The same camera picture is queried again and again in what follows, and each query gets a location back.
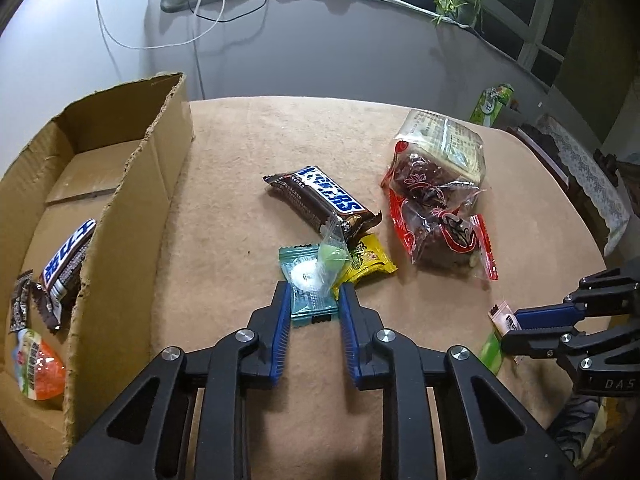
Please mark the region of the pink white candy packet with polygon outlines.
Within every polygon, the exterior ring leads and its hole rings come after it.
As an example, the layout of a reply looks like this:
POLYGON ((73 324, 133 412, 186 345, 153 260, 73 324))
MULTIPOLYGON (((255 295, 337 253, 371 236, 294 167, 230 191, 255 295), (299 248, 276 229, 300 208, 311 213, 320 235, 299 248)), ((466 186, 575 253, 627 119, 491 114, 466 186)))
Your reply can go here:
POLYGON ((495 304, 488 313, 492 325, 495 327, 497 334, 503 337, 511 330, 520 330, 521 325, 512 311, 510 304, 506 301, 495 304))

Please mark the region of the green snack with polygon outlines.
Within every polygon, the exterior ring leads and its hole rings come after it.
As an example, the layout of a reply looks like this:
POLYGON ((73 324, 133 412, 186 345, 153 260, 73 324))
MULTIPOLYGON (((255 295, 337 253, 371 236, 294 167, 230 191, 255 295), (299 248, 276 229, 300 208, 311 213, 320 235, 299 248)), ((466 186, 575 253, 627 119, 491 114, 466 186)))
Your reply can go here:
POLYGON ((495 332, 491 332, 487 337, 478 358, 492 374, 498 375, 502 367, 503 355, 500 349, 500 340, 495 332))

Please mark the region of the orange green jelly cup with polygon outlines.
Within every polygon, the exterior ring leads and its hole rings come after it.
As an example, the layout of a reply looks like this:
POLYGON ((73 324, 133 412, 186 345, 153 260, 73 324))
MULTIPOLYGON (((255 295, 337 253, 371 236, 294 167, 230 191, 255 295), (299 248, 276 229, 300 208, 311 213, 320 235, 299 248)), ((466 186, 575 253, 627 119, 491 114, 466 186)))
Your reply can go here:
POLYGON ((12 358, 18 388, 29 400, 47 401, 64 392, 66 368, 63 361, 31 328, 17 332, 12 358))

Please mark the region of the red date bag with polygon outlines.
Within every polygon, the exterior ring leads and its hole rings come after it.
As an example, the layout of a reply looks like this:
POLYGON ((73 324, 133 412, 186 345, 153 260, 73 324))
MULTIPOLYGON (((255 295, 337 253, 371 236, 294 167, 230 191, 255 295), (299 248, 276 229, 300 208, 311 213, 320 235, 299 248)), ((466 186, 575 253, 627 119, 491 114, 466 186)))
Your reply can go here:
POLYGON ((455 210, 472 207, 482 189, 459 170, 408 141, 397 141, 390 168, 381 181, 398 195, 426 208, 455 210))
POLYGON ((425 208, 416 200, 386 190, 390 220, 411 262, 420 268, 497 281, 498 266, 481 214, 425 208))

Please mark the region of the black white patterned candy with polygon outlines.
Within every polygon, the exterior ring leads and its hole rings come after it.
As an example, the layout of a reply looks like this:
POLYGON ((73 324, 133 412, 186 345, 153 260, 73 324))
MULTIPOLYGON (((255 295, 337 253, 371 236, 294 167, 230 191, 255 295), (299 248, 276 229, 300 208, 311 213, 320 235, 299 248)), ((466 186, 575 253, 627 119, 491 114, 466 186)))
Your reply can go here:
POLYGON ((32 270, 27 270, 20 274, 14 283, 11 295, 9 333, 17 333, 27 326, 31 287, 32 270))

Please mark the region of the yellow candy wrapper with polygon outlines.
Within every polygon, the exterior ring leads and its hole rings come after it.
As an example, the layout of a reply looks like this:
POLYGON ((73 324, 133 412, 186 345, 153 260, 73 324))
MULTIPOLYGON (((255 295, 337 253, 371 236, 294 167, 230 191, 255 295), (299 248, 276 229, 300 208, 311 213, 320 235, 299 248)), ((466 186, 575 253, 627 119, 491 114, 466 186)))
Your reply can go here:
POLYGON ((349 262, 343 266, 332 287, 335 299, 340 296, 340 287, 343 283, 356 284, 375 272, 393 274, 397 271, 396 264, 386 254, 383 245, 374 233, 361 237, 349 255, 349 262))

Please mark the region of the clear bag of bread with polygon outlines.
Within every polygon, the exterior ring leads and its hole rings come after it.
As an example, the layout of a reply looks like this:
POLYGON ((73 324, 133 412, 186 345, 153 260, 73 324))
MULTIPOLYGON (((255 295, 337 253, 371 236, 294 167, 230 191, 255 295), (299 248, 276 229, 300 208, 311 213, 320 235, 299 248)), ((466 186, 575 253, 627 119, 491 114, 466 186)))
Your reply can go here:
POLYGON ((483 183, 486 162, 478 133, 427 110, 410 110, 395 136, 418 148, 433 162, 476 185, 483 183))

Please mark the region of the teal candy wrapper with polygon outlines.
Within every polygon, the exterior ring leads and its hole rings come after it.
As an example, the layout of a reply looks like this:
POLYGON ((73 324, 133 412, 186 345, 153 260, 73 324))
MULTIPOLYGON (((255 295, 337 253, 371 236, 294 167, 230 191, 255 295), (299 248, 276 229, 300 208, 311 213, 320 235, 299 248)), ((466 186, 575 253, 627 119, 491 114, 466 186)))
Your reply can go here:
POLYGON ((318 244, 279 249, 279 263, 291 286, 291 322, 294 327, 329 322, 337 318, 337 303, 324 289, 319 274, 318 244))

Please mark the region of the clear green candy wrapper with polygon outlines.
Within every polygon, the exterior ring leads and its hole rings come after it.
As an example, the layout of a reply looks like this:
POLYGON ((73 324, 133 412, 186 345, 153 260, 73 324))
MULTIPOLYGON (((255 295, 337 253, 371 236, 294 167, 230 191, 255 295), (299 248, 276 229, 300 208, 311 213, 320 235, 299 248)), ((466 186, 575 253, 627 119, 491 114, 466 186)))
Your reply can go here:
POLYGON ((341 273, 343 266, 349 262, 349 249, 346 244, 341 221, 336 214, 321 227, 322 241, 311 255, 300 265, 299 287, 304 292, 318 295, 328 294, 341 273))

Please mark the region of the large Snickers bar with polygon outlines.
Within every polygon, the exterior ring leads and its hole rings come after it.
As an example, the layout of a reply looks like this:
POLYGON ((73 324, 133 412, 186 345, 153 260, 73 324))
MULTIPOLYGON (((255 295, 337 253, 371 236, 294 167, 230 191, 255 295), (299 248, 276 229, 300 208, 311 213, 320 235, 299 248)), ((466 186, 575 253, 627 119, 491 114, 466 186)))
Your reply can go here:
POLYGON ((375 214, 318 166, 268 174, 262 180, 318 233, 332 214, 336 214, 348 246, 354 246, 360 237, 382 221, 381 211, 375 214))

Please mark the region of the white lace cloth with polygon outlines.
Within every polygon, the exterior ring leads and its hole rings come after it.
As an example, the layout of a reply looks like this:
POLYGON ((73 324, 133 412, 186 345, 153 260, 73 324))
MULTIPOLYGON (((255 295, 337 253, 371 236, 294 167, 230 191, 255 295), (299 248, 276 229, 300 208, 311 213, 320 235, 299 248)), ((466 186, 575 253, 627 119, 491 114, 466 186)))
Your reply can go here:
POLYGON ((548 113, 539 116, 536 128, 551 136, 558 147, 562 164, 591 200, 608 234, 602 249, 609 257, 623 238, 631 214, 616 187, 590 154, 555 118, 548 113))

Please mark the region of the beige table cloth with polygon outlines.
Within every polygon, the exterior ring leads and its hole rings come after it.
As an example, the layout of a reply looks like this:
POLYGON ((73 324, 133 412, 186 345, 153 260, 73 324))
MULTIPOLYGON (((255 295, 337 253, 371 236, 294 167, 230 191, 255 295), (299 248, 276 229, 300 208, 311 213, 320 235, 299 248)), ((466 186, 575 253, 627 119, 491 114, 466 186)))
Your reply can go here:
POLYGON ((210 346, 268 304, 279 252, 346 243, 360 302, 425 348, 478 349, 489 309, 555 304, 604 260, 546 168, 509 133, 454 128, 410 172, 427 222, 399 237, 382 181, 408 112, 378 103, 232 98, 191 106, 194 140, 158 262, 154 344, 210 346))

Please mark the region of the green drink carton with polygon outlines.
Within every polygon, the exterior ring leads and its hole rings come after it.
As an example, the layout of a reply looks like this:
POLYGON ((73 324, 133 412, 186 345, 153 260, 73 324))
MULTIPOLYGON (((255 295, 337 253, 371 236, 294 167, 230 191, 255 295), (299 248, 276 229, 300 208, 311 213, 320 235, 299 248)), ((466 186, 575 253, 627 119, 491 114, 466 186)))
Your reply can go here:
POLYGON ((498 84, 486 88, 472 110, 469 122, 484 127, 492 127, 503 107, 509 105, 514 93, 510 84, 498 84))

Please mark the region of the brown cardboard box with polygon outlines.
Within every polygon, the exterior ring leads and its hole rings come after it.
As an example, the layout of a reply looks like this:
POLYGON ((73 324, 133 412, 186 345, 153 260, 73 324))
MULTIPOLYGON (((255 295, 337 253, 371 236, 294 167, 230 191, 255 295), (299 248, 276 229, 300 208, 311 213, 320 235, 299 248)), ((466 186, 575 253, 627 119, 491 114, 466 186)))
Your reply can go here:
POLYGON ((1 334, 1 422, 18 447, 50 467, 149 362, 154 280, 163 230, 190 150, 186 77, 159 74, 85 96, 30 140, 1 180, 1 316, 17 278, 42 278, 86 221, 96 226, 74 306, 51 333, 28 325, 61 358, 63 392, 21 393, 1 334))

